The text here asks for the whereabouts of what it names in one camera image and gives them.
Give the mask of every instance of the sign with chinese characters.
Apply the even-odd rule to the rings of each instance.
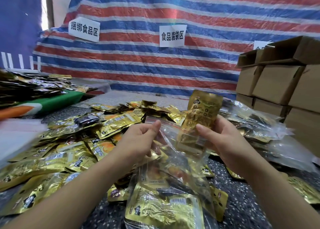
[[[159,26],[160,47],[184,46],[187,25]]]
[[[255,40],[254,44],[253,44],[253,49],[264,49],[266,47],[266,45],[268,45],[270,43],[272,43],[272,42]]]
[[[69,22],[69,35],[99,42],[100,23],[84,17],[77,17]]]

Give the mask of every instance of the speckled table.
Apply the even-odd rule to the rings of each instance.
[[[67,107],[42,118],[43,122],[50,122],[75,116],[87,110],[88,109],[86,108],[80,107]],[[219,223],[220,228],[272,228],[257,204],[255,195],[250,186],[246,182],[233,179],[219,158],[209,159],[208,166],[216,175],[215,178],[210,179],[210,182],[217,188],[227,192],[229,195],[225,219],[222,223]],[[297,170],[286,170],[285,172],[291,176],[297,176],[304,179],[320,191],[320,178],[316,174]],[[0,192],[0,209],[19,190],[19,187],[20,185],[7,191]],[[109,203],[107,197],[104,197],[83,223],[82,228],[121,228],[123,226],[122,221],[125,207],[126,203]],[[4,225],[12,218],[14,218],[14,216],[0,217],[0,226]]]

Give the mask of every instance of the hand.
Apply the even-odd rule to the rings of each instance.
[[[120,163],[126,163],[128,167],[140,162],[144,156],[151,156],[151,145],[161,127],[157,120],[153,124],[135,124],[129,127],[122,136],[117,146],[109,155],[116,156]]]
[[[209,148],[220,156],[226,166],[244,178],[252,173],[252,169],[266,162],[236,127],[220,115],[215,121],[214,131],[200,124],[196,128],[210,142]]]

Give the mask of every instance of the stack of cardboard boxes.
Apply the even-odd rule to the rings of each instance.
[[[299,36],[239,56],[237,100],[283,118],[320,157],[320,41]]]

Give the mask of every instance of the red white and blue tarp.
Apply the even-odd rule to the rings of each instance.
[[[98,43],[68,34],[76,17],[100,22]],[[159,25],[173,24],[187,24],[185,46],[159,47]],[[235,98],[240,53],[299,35],[320,37],[320,0],[71,0],[64,24],[42,32],[34,63],[113,90]]]

